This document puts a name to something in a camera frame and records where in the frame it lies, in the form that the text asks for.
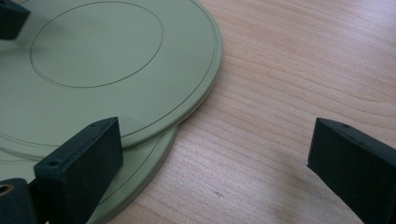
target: green plastic disc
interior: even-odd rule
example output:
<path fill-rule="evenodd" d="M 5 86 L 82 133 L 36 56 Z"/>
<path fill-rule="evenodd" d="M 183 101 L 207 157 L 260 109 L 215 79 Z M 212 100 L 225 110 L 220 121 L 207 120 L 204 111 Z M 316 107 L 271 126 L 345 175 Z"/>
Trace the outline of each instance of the green plastic disc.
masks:
<path fill-rule="evenodd" d="M 194 0 L 29 0 L 0 42 L 0 148 L 41 159 L 85 125 L 119 117 L 124 148 L 155 139 L 210 91 L 222 42 Z"/>
<path fill-rule="evenodd" d="M 89 223 L 104 223 L 137 197 L 161 168 L 172 148 L 177 130 L 178 126 L 141 147 L 124 150 L 124 164 L 96 207 Z M 33 166 L 36 163 L 37 161 L 26 160 L 0 150 L 2 179 L 20 177 L 30 182 L 35 178 Z"/>

